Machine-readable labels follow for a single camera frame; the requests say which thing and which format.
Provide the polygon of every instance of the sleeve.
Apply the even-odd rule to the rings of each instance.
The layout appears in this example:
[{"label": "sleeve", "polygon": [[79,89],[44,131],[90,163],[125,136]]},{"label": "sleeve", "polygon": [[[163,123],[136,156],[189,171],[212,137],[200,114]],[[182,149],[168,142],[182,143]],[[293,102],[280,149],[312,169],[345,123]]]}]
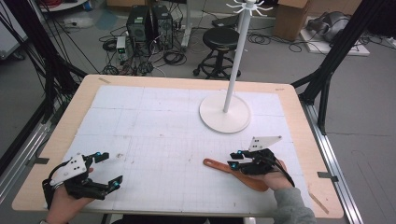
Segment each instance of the sleeve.
[{"label": "sleeve", "polygon": [[317,223],[312,210],[305,207],[299,189],[279,189],[274,194],[277,202],[275,224]]}]

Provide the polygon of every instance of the hand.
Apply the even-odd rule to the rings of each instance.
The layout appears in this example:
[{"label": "hand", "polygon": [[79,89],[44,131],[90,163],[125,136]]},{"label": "hand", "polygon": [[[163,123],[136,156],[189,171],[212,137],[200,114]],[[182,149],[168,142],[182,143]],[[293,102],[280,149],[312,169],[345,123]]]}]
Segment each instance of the hand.
[{"label": "hand", "polygon": [[55,190],[46,221],[49,224],[65,224],[73,219],[85,205],[91,203],[93,200],[94,199],[91,198],[75,199],[67,193],[64,185],[61,185]]},{"label": "hand", "polygon": [[[277,160],[276,162],[280,164],[283,169],[285,169],[285,171],[287,171],[285,162],[280,160]],[[268,188],[272,190],[292,188],[292,184],[276,166],[274,166],[274,171],[271,173],[268,173],[266,175],[250,175],[249,177],[261,180],[268,186]]]}]

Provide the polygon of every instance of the wrist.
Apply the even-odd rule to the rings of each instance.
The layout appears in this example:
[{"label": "wrist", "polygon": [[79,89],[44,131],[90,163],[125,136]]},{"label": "wrist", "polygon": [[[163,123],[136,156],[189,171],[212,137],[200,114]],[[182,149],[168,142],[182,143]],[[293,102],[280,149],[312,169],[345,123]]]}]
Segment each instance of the wrist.
[{"label": "wrist", "polygon": [[43,219],[40,224],[68,224],[68,222],[62,222],[56,218],[47,217],[46,219]]},{"label": "wrist", "polygon": [[276,182],[271,183],[271,185],[269,185],[268,187],[275,191],[278,189],[291,189],[293,188],[293,185],[289,182],[288,179],[280,178]]}]

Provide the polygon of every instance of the black metal frame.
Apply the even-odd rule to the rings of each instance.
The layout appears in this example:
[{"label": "black metal frame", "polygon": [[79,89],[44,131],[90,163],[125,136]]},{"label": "black metal frame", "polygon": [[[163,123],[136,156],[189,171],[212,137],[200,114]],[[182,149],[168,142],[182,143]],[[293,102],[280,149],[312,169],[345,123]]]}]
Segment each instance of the black metal frame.
[{"label": "black metal frame", "polygon": [[0,159],[0,175],[7,169],[7,166],[11,163],[12,159],[29,136],[29,133],[34,129],[40,119],[43,118],[41,122],[45,123],[53,114],[53,100],[56,98],[57,94],[73,94],[76,92],[78,84],[70,73],[74,73],[78,77],[85,77],[88,75],[88,73],[78,69],[59,55],[29,1],[4,0],[4,3],[28,36],[29,41],[35,46],[36,52],[43,59],[43,62],[37,62],[29,53],[26,42],[21,39],[19,34],[16,33],[12,27],[8,27],[7,23],[0,18],[0,22],[5,25],[21,47],[25,49],[35,69],[40,69],[40,71],[42,71],[39,65],[44,64],[42,75],[46,79],[44,87],[46,97]]},{"label": "black metal frame", "polygon": [[313,105],[321,92],[318,126],[322,134],[326,134],[325,119],[332,75],[386,2],[387,0],[362,0],[320,67],[314,73],[291,83],[294,88],[309,83],[304,92],[299,94],[300,100],[307,105]]}]

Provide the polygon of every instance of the grid paper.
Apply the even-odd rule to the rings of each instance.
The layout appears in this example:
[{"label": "grid paper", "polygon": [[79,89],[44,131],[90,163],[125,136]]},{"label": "grid paper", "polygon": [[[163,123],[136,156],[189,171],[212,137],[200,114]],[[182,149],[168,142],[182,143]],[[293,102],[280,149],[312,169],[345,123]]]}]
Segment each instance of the grid paper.
[{"label": "grid paper", "polygon": [[108,152],[93,164],[90,178],[107,183],[123,175],[121,188],[89,209],[128,213],[269,217],[274,193],[248,188],[233,175],[203,165],[204,158],[227,163],[230,153],[246,150],[253,136],[282,136],[270,149],[283,160],[305,206],[311,207],[304,175],[279,98],[272,93],[236,92],[251,110],[239,133],[207,128],[199,105],[219,91],[103,86],[96,93],[64,156]]}]

